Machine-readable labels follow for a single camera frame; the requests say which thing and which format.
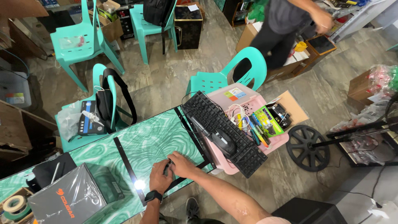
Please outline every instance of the orange cougar logo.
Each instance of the orange cougar logo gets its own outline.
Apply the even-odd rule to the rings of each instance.
[[[58,194],[58,195],[64,195],[64,191],[60,188],[60,189],[58,189],[58,191],[56,191],[56,193]]]
[[[58,191],[56,191],[56,193],[58,195],[63,195],[64,191],[60,188],[60,189],[58,189]],[[66,198],[64,196],[61,196],[61,200],[62,200],[62,203],[64,203],[66,210],[69,212],[70,218],[74,218],[74,214],[73,214],[72,210],[70,209],[68,202],[66,201]]]

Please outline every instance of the smartwatch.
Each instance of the smartwatch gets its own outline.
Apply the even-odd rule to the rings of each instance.
[[[163,195],[160,194],[158,191],[153,190],[151,192],[149,192],[148,194],[146,194],[145,196],[145,202],[148,203],[152,200],[154,200],[155,198],[159,199],[160,203],[162,203],[163,200]]]

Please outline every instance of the shoe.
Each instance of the shoe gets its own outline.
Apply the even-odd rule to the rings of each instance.
[[[191,219],[199,218],[199,205],[195,198],[188,198],[185,206],[187,214],[186,223]]]

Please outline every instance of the hand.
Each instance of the hand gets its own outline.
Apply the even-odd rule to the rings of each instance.
[[[170,167],[175,175],[183,178],[189,178],[195,172],[201,172],[201,169],[197,168],[193,163],[191,163],[187,158],[181,155],[179,152],[174,151],[173,154],[167,156],[171,159],[174,164]]]
[[[154,163],[152,171],[149,176],[149,190],[156,190],[160,194],[164,194],[170,184],[173,182],[173,173],[171,168],[167,168],[167,176],[163,174],[164,168],[166,167],[168,159],[164,159],[158,163]]]
[[[317,33],[324,34],[333,27],[332,16],[329,13],[321,9],[318,9],[314,11],[314,13],[311,13],[310,15],[312,20],[316,24]]]

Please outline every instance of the green marble table top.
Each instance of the green marble table top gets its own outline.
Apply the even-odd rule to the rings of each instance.
[[[113,141],[115,137],[119,138],[137,179],[143,183],[142,190],[145,194],[149,192],[152,164],[166,159],[173,151],[179,151],[195,165],[204,161],[188,132],[181,126],[174,109],[70,151],[78,166],[84,162],[107,166],[125,195],[124,199],[97,212],[85,224],[119,224],[145,209]],[[32,173],[32,169],[33,167],[0,181],[0,202],[19,188],[27,186],[26,175]],[[210,172],[212,169],[208,164],[202,170]],[[165,193],[165,196],[191,182],[190,179],[182,181]]]

